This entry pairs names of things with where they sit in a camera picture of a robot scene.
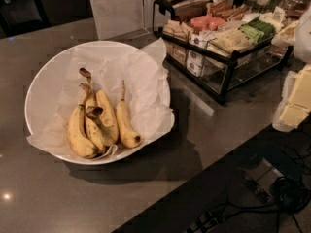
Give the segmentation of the black power strip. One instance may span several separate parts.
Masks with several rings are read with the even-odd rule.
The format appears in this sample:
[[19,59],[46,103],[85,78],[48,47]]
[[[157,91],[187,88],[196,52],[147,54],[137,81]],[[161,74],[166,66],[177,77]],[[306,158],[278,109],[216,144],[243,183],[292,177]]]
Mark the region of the black power strip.
[[203,211],[183,233],[209,233],[224,221],[223,213],[221,209]]

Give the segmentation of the yellow sugar packets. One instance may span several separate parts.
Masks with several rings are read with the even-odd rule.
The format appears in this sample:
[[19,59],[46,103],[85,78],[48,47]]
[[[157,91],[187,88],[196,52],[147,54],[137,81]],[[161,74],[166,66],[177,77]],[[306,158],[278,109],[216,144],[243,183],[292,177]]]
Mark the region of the yellow sugar packets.
[[217,32],[214,42],[228,51],[246,50],[254,44],[254,41],[239,29]]

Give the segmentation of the single yellow banana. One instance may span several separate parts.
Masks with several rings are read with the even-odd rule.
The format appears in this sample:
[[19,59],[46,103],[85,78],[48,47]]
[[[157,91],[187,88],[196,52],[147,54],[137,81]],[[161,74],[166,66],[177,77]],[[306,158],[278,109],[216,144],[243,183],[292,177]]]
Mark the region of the single yellow banana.
[[125,102],[125,93],[126,88],[125,83],[123,83],[121,85],[121,99],[116,107],[116,117],[122,144],[127,148],[133,149],[141,144],[141,135],[132,127]]

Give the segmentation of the pink sweetener packets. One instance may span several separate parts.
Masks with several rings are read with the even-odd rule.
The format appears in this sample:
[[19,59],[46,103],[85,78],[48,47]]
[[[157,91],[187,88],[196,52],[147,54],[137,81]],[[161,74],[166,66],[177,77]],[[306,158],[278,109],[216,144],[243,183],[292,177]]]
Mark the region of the pink sweetener packets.
[[225,20],[211,15],[195,17],[190,20],[190,25],[199,30],[216,30],[220,25],[225,24]]

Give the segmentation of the leftmost yellow banana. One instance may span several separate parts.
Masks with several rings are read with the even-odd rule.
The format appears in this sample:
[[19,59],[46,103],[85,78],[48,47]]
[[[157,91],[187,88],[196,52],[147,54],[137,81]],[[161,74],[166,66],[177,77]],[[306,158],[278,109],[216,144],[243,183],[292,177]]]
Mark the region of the leftmost yellow banana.
[[91,159],[98,154],[98,147],[85,133],[85,107],[80,104],[71,113],[67,138],[71,150],[79,157]]

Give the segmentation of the middle short yellow banana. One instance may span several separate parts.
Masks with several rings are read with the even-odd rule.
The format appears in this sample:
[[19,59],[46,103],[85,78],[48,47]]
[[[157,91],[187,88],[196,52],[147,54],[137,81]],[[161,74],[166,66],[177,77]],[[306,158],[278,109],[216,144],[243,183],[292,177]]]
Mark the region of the middle short yellow banana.
[[80,83],[79,87],[84,91],[85,101],[85,128],[86,135],[99,148],[99,153],[104,155],[113,144],[108,128],[100,119],[103,109],[97,105],[95,94],[87,83]]

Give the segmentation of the white paper bag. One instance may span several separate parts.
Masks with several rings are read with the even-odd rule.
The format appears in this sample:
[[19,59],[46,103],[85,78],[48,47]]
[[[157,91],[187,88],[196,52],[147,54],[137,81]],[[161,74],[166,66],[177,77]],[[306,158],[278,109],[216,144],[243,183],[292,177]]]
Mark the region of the white paper bag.
[[152,27],[155,0],[90,0],[97,36],[109,39]]

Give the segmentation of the green tea packets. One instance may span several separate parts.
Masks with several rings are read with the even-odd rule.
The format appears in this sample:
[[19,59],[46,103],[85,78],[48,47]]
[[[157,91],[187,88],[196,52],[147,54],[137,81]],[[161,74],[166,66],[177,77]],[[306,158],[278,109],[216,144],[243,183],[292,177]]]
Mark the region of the green tea packets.
[[275,27],[259,19],[242,24],[240,30],[255,43],[264,41],[275,34]]

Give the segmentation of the tall yellow banana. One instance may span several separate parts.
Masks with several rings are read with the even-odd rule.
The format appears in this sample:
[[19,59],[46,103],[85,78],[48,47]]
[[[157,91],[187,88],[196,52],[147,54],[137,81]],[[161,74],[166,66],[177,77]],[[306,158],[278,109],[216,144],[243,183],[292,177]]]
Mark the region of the tall yellow banana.
[[[79,73],[86,78],[87,84],[92,87],[90,71],[85,68],[81,68]],[[114,144],[119,137],[119,129],[113,106],[107,94],[103,90],[93,90],[93,92],[95,94],[97,105],[103,109],[103,113],[100,115],[100,119],[104,126],[108,128],[109,135],[112,137]]]

